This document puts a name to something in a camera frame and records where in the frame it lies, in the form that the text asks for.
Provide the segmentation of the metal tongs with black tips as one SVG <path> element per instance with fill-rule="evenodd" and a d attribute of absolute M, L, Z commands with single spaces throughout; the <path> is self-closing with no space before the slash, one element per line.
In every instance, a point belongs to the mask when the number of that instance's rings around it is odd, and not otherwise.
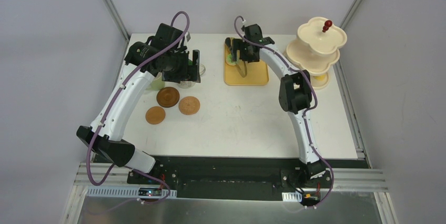
<path fill-rule="evenodd" d="M 241 39 L 234 38 L 234 37 L 227 37 L 225 39 L 225 50 L 227 54 L 231 53 L 233 56 L 233 59 L 237 60 L 237 65 L 235 66 L 239 75 L 242 78 L 245 78 L 247 76 L 247 65 L 246 62 L 244 62 L 241 59 Z"/>

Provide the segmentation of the green frosted donut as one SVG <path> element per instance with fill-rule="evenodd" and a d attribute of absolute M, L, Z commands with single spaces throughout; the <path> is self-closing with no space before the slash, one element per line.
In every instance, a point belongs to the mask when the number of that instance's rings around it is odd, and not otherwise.
<path fill-rule="evenodd" d="M 229 66 L 236 66 L 237 60 L 236 59 L 234 60 L 232 54 L 229 53 L 225 56 L 225 63 Z"/>

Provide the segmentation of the yellow cream tart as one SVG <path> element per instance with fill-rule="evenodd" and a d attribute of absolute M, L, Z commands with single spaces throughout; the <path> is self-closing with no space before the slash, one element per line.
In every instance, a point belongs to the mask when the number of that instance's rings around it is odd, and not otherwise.
<path fill-rule="evenodd" d="M 314 79 L 318 82 L 325 82 L 328 79 L 328 74 L 314 76 Z"/>

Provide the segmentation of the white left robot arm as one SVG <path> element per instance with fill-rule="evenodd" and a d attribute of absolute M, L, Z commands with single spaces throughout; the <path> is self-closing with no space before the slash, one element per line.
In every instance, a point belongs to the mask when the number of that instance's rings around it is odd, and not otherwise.
<path fill-rule="evenodd" d="M 140 97 L 158 74 L 165 82 L 200 82 L 199 51 L 189 59 L 188 32 L 160 24 L 154 36 L 133 43 L 124 58 L 118 82 L 106 105 L 88 126 L 80 126 L 77 137 L 92 151 L 118 167 L 140 171 L 147 184 L 160 179 L 154 157 L 123 139 L 126 125 Z"/>

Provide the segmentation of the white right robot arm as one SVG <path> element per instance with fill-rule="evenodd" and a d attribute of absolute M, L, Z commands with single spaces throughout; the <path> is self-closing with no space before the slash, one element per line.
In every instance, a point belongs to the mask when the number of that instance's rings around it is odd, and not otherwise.
<path fill-rule="evenodd" d="M 310 125 L 310 111 L 318 104 L 316 93 L 306 70 L 292 66 L 270 37 L 264 37 L 257 24 L 236 30 L 237 38 L 226 38 L 225 48 L 233 61 L 257 63 L 263 61 L 280 80 L 279 104 L 292 122 L 299 147 L 299 182 L 312 187 L 319 181 L 324 164 Z"/>

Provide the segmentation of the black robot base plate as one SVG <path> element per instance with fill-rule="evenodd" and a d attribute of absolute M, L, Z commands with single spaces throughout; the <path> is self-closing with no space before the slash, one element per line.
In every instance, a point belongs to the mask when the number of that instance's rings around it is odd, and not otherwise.
<path fill-rule="evenodd" d="M 281 201 L 282 193 L 327 189 L 329 174 L 310 179 L 298 158 L 155 156 L 146 178 L 130 172 L 128 184 L 158 186 L 163 180 L 178 198 Z"/>

